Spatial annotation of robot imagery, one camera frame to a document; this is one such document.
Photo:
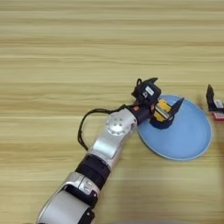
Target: wooden table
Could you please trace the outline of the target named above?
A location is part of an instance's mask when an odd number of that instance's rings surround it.
[[[206,114],[210,83],[224,100],[224,3],[217,0],[0,2],[0,223],[34,223],[85,151],[93,108],[133,102],[137,78],[159,77]],[[104,116],[85,125],[90,145]],[[101,192],[96,223],[224,223],[224,124],[208,152],[163,159],[137,133]]]

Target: white sticker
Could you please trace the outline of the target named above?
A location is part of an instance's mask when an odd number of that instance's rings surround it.
[[[214,100],[213,102],[218,109],[224,109],[224,106],[221,100]]]
[[[150,95],[154,95],[154,91],[150,88],[150,87],[147,87],[145,89]]]

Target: blue plate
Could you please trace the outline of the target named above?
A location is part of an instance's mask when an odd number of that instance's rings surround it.
[[[175,95],[161,95],[161,98],[171,105],[180,99]],[[146,145],[158,155],[180,161],[201,156],[212,140],[210,122],[204,112],[188,100],[183,101],[168,129],[156,129],[145,121],[138,131]]]

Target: red object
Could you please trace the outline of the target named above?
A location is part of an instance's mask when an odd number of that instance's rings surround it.
[[[219,112],[213,112],[213,119],[215,121],[223,121],[224,122],[224,114]]]

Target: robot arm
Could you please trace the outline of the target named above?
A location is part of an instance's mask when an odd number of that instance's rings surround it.
[[[121,155],[125,140],[138,124],[151,118],[157,109],[161,90],[154,85],[155,80],[138,80],[132,93],[136,97],[135,103],[108,116],[104,131],[87,151],[76,170],[68,175],[59,190],[47,201],[39,214],[37,224],[94,223],[95,214],[92,209]],[[168,120],[171,120],[169,115],[166,117],[166,121]]]

